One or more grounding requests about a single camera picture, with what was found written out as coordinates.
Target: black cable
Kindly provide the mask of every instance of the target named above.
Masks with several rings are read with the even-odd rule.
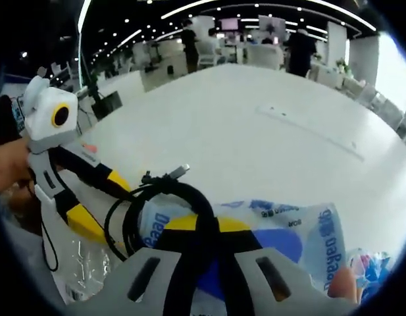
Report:
[[[45,231],[46,238],[48,239],[49,244],[51,245],[52,252],[53,252],[53,256],[55,257],[55,268],[52,269],[52,268],[49,266],[49,262],[47,262],[47,259],[46,259],[46,251],[45,251],[45,242],[42,243],[43,259],[45,260],[45,264],[46,264],[47,268],[48,268],[51,272],[56,272],[56,271],[58,271],[58,268],[59,268],[59,262],[58,262],[57,252],[55,251],[55,247],[53,246],[52,240],[51,240],[51,238],[49,237],[49,233],[47,232],[47,229],[46,229],[45,224],[43,223],[43,221],[41,221],[41,225],[42,225],[42,227],[43,227],[43,230]]]
[[[130,192],[127,197],[127,201],[131,202],[131,205],[126,212],[124,222],[122,223],[122,238],[124,240],[128,257],[146,247],[139,233],[138,218],[143,210],[145,202],[159,194],[172,194],[188,202],[191,205],[191,210],[196,215],[199,215],[202,225],[207,227],[206,231],[211,230],[210,225],[215,218],[213,209],[207,198],[199,190],[189,184],[184,184],[172,179],[168,175],[162,178],[150,178],[147,174],[143,179],[147,180],[145,181],[146,184],[141,188]],[[123,199],[119,199],[112,205],[106,216],[104,225],[107,244],[121,261],[127,260],[127,257],[116,248],[114,240],[109,234],[109,223],[113,213],[124,201],[125,200]]]

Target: ceiling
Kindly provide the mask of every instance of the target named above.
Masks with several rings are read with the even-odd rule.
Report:
[[[15,1],[7,0],[7,3],[11,4]],[[122,48],[131,45],[133,40],[149,41],[152,36],[157,38],[163,32],[175,31],[175,28],[181,28],[181,22],[188,18],[189,14],[210,15],[217,20],[236,17],[238,14],[242,18],[257,18],[260,14],[272,14],[290,22],[298,22],[300,18],[304,18],[307,25],[321,30],[326,30],[327,22],[334,20],[346,23],[349,38],[374,34],[354,18],[310,0],[264,0],[259,3],[259,7],[255,7],[256,2],[248,0],[216,0],[161,19],[162,15],[195,1],[153,0],[152,4],[147,4],[147,0],[91,0],[82,28],[82,51],[86,61],[91,62],[96,53],[99,58],[106,58],[108,52],[137,30],[142,30],[142,33]],[[378,15],[365,6],[365,1],[327,0],[328,3],[343,7],[380,29],[382,23]],[[83,0],[37,0],[33,1],[33,4],[31,1],[25,3],[29,5],[16,3],[8,5],[9,14],[14,17],[12,20],[17,23],[17,27],[14,27],[16,34],[11,38],[11,43],[16,45],[9,41],[13,49],[6,58],[7,72],[33,76],[39,66],[49,68],[53,61],[63,63],[73,60],[78,43],[76,23]],[[314,30],[310,30],[310,33],[325,36]],[[23,51],[28,53],[26,58],[21,57]]]

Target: white table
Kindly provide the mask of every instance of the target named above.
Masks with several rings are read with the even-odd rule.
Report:
[[[212,203],[334,202],[348,250],[398,255],[406,240],[406,146],[374,113],[304,78],[213,67],[141,96],[84,139],[131,184],[188,163],[182,181]]]

